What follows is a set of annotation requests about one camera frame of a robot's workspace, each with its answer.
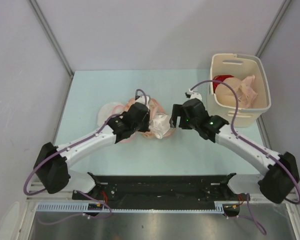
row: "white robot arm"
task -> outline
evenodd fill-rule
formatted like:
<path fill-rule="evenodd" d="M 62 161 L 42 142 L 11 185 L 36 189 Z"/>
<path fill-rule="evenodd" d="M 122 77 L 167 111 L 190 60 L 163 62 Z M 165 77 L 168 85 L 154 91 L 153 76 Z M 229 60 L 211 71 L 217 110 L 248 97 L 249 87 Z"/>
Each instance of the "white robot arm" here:
<path fill-rule="evenodd" d="M 258 182 L 263 195 L 274 203 L 281 203 L 293 189 L 294 183 L 268 155 L 285 165 L 295 181 L 299 182 L 295 157 L 288 152 L 281 155 L 250 140 L 247 140 L 250 144 L 242 141 L 238 137 L 238 133 L 232 132 L 233 129 L 228 121 L 217 115 L 208 115 L 200 94 L 196 93 L 188 97 L 190 99 L 184 104 L 173 105 L 171 127 L 176 127 L 177 118 L 180 117 L 180 128 L 196 130 L 203 139 L 222 145 L 238 154 L 264 176 Z M 74 142 L 68 142 L 58 147 L 53 146 L 50 142 L 45 144 L 34 168 L 42 164 L 47 157 L 55 155 L 51 161 L 43 164 L 36 172 L 48 193 L 54 194 L 64 188 L 79 190 L 83 193 L 96 190 L 99 182 L 93 174 L 80 173 L 69 168 L 92 152 L 127 139 L 137 131 L 148 132 L 150 111 L 149 98 L 146 99 L 140 97 L 128 112 L 124 112 L 121 116 L 111 117 L 101 129 Z M 257 148 L 262 149 L 268 155 L 261 154 Z"/>
<path fill-rule="evenodd" d="M 90 192 L 98 180 L 91 173 L 81 173 L 70 168 L 92 152 L 129 138 L 135 132 L 148 132 L 150 122 L 149 97 L 139 97 L 128 112 L 110 117 L 104 126 L 75 140 L 53 146 L 51 142 L 41 148 L 34 169 L 50 194 L 62 189 Z"/>
<path fill-rule="evenodd" d="M 177 126 L 177 118 L 180 117 L 179 128 L 196 130 L 203 139 L 238 154 L 264 176 L 257 183 L 261 193 L 270 201 L 281 203 L 295 186 L 292 178 L 297 183 L 300 180 L 295 157 L 289 152 L 280 154 L 249 140 L 218 115 L 209 116 L 199 93 L 188 92 L 186 96 L 189 100 L 185 103 L 173 105 L 171 127 Z"/>

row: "gray wall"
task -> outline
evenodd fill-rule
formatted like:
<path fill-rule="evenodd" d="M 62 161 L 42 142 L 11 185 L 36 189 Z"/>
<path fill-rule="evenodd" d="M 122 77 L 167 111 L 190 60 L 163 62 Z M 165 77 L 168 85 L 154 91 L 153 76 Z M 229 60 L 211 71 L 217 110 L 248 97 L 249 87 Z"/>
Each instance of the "gray wall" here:
<path fill-rule="evenodd" d="M 272 98 L 263 115 L 270 142 L 296 156 L 300 173 L 300 0 L 293 1 L 261 60 Z"/>
<path fill-rule="evenodd" d="M 74 70 L 210 68 L 254 54 L 283 0 L 38 0 Z"/>
<path fill-rule="evenodd" d="M 0 220 L 51 141 L 70 80 L 26 0 L 0 0 Z"/>

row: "stainless steel surface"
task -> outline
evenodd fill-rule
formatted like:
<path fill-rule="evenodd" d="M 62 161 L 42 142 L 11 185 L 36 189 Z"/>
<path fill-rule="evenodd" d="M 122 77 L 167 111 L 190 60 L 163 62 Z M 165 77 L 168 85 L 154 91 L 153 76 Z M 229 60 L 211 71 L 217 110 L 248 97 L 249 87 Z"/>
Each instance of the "stainless steel surface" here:
<path fill-rule="evenodd" d="M 77 216 L 56 225 L 41 225 L 73 213 L 37 212 L 29 240 L 294 240 L 284 204 L 254 204 L 257 220 L 268 234 L 263 236 L 252 221 L 226 219 L 221 214 L 116 213 L 103 220 Z M 241 215 L 249 215 L 244 204 Z"/>
<path fill-rule="evenodd" d="M 66 57 L 59 45 L 54 33 L 52 32 L 40 6 L 38 5 L 36 0 L 28 0 L 28 2 L 30 4 L 35 16 L 37 17 L 40 25 L 42 26 L 44 33 L 46 34 L 48 40 L 50 41 L 53 49 L 55 50 L 56 54 L 59 56 L 65 70 L 67 71 L 69 76 L 72 78 L 74 75 L 74 72 L 72 71 L 72 69 L 68 63 L 68 60 L 66 59 Z"/>
<path fill-rule="evenodd" d="M 285 13 L 287 12 L 289 6 L 291 5 L 291 2 L 293 0 L 284 0 L 279 11 L 277 12 L 268 32 L 266 33 L 258 51 L 256 52 L 256 56 L 260 58 L 260 56 L 262 55 L 262 53 L 264 52 L 265 48 L 267 47 L 271 37 L 273 36 L 273 34 L 275 33 L 278 25 L 281 23 L 281 20 L 283 18 L 283 16 L 285 15 Z"/>

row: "metal frame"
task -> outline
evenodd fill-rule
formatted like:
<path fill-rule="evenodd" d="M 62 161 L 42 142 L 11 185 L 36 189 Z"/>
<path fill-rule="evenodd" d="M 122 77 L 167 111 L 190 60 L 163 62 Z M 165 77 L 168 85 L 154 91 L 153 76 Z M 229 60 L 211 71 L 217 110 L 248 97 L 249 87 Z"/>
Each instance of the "metal frame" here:
<path fill-rule="evenodd" d="M 61 60 L 65 70 L 67 71 L 67 73 L 69 74 L 69 76 L 71 77 L 71 80 L 73 78 L 74 72 L 70 67 L 70 64 L 68 62 L 68 60 L 66 59 L 53 31 L 51 30 L 47 19 L 45 18 L 40 6 L 37 3 L 37 0 L 27 0 L 30 4 L 30 7 L 33 10 L 33 13 L 35 14 L 35 16 L 37 17 L 40 25 L 42 26 L 43 31 L 45 32 L 48 40 L 51 43 L 51 46 L 53 47 L 53 49 L 55 50 L 55 52 L 57 53 L 59 59 Z M 264 52 L 266 46 L 268 45 L 272 35 L 274 34 L 274 32 L 276 31 L 277 27 L 279 26 L 280 22 L 282 21 L 285 13 L 287 12 L 287 10 L 289 9 L 289 6 L 291 5 L 293 0 L 284 0 L 280 9 L 278 10 L 278 13 L 276 14 L 266 36 L 264 37 L 259 49 L 256 52 L 256 56 L 260 57 L 262 55 L 262 53 Z M 68 93 L 67 93 L 67 97 L 65 100 L 65 104 L 63 106 L 62 109 L 62 113 L 61 113 L 61 117 L 62 114 L 64 112 L 65 106 L 66 106 L 66 101 L 68 99 L 68 95 L 69 95 L 69 91 L 70 91 L 70 86 L 69 85 L 69 89 L 68 89 Z M 271 148 L 271 142 L 269 140 L 267 131 L 266 131 L 266 127 L 264 124 L 264 120 L 261 117 L 259 117 L 259 119 L 257 120 L 257 125 L 259 128 L 259 131 L 261 133 L 261 138 L 262 138 L 262 142 L 263 144 L 269 148 Z M 60 126 L 60 121 L 58 123 L 58 128 L 56 130 L 56 133 L 58 132 Z M 35 191 L 38 189 L 42 188 L 42 184 L 40 182 L 34 182 L 32 183 L 31 186 L 31 190 Z M 26 208 L 24 210 L 24 218 L 22 221 L 22 226 L 20 228 L 20 231 L 18 232 L 18 234 L 15 236 L 14 239 L 18 239 L 18 240 L 27 240 L 29 238 L 30 235 L 30 231 L 31 231 L 31 227 L 32 227 L 32 223 L 35 217 L 35 213 L 36 213 L 36 209 L 37 206 L 39 204 L 39 202 L 41 201 L 45 201 L 45 202 L 67 202 L 67 203 L 73 203 L 74 200 L 72 200 L 72 191 L 61 191 L 59 193 L 56 193 L 54 195 L 48 194 L 47 192 L 43 192 L 40 193 L 39 195 L 36 196 L 31 196 L 28 197 L 27 201 L 26 201 Z M 216 203 L 223 203 L 223 204 L 230 204 L 233 203 L 232 201 L 222 201 L 222 202 L 218 202 L 216 201 Z M 260 194 L 252 194 L 251 195 L 251 203 L 269 203 L 269 201 Z M 297 205 L 293 205 L 290 203 L 285 203 L 287 210 L 288 210 L 288 214 L 291 220 L 291 224 L 293 226 L 293 230 L 296 236 L 297 240 L 300 240 L 300 207 Z"/>
<path fill-rule="evenodd" d="M 266 46 L 268 45 L 270 39 L 272 38 L 273 34 L 275 33 L 276 29 L 278 28 L 279 24 L 281 23 L 284 15 L 286 14 L 288 8 L 290 7 L 293 0 L 284 0 L 281 4 L 276 16 L 274 17 L 273 22 L 270 25 L 268 32 L 266 33 L 259 49 L 256 51 L 256 56 L 260 58 L 262 53 L 264 52 Z"/>
<path fill-rule="evenodd" d="M 70 93 L 70 89 L 71 89 L 71 85 L 72 85 L 72 80 L 73 80 L 73 76 L 70 77 L 70 83 L 67 87 L 66 96 L 65 96 L 65 99 L 64 99 L 64 102 L 63 102 L 62 110 L 61 110 L 60 116 L 58 118 L 58 124 L 57 124 L 57 126 L 55 128 L 55 131 L 54 131 L 54 134 L 53 134 L 53 139 L 52 139 L 53 144 L 56 143 L 57 133 L 59 132 L 62 116 L 64 115 L 65 108 L 66 108 L 66 105 L 67 105 L 67 101 L 68 101 L 68 97 L 69 97 L 69 93 Z"/>
<path fill-rule="evenodd" d="M 69 76 L 72 78 L 74 75 L 74 72 L 72 71 L 72 69 L 68 63 L 68 60 L 66 59 L 66 56 L 65 56 L 64 52 L 62 51 L 54 33 L 52 32 L 47 19 L 45 18 L 40 6 L 38 5 L 37 0 L 27 0 L 27 1 L 30 4 L 30 7 L 32 8 L 34 15 L 37 17 L 40 25 L 42 26 L 42 29 L 43 29 L 46 37 L 48 38 L 49 42 L 51 43 L 52 48 L 55 50 L 56 54 L 60 58 L 65 70 L 67 71 Z"/>

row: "plastic basket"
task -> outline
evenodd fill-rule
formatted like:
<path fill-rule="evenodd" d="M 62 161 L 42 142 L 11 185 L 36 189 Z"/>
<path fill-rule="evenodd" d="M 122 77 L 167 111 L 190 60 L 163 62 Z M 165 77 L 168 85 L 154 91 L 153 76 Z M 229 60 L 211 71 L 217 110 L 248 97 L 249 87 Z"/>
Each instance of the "plastic basket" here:
<path fill-rule="evenodd" d="M 212 57 L 210 68 L 210 79 L 218 75 L 232 75 L 240 80 L 247 76 L 255 75 L 253 90 L 258 93 L 251 108 L 239 108 L 234 121 L 235 127 L 248 127 L 271 107 L 270 91 L 268 80 L 261 60 L 252 55 L 219 53 Z M 207 111 L 209 115 L 219 115 L 231 122 L 235 107 L 222 105 L 218 102 L 213 92 L 211 82 L 207 94 Z"/>

